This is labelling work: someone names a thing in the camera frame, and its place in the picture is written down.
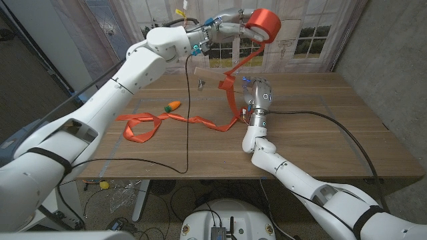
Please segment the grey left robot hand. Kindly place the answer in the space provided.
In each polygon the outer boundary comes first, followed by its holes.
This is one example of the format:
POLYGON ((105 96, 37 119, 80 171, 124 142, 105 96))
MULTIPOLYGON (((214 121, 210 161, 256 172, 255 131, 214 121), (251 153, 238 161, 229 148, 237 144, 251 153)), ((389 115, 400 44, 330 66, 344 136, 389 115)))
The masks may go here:
POLYGON ((265 42, 272 38, 261 27, 249 25, 255 19, 256 11, 260 9, 230 8, 219 12, 212 18, 187 30, 190 46, 195 55, 202 53, 209 55, 214 44, 231 43, 236 37, 243 37, 258 42, 265 42))

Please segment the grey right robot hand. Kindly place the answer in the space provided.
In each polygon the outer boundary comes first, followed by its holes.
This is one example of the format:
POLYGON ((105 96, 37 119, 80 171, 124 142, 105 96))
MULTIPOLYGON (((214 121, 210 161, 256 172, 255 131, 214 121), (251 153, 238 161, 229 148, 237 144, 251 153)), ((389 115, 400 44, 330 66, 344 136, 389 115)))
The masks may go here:
POLYGON ((266 115, 272 104, 272 87, 263 77, 243 77, 244 101, 251 111, 250 126, 266 127, 266 115))

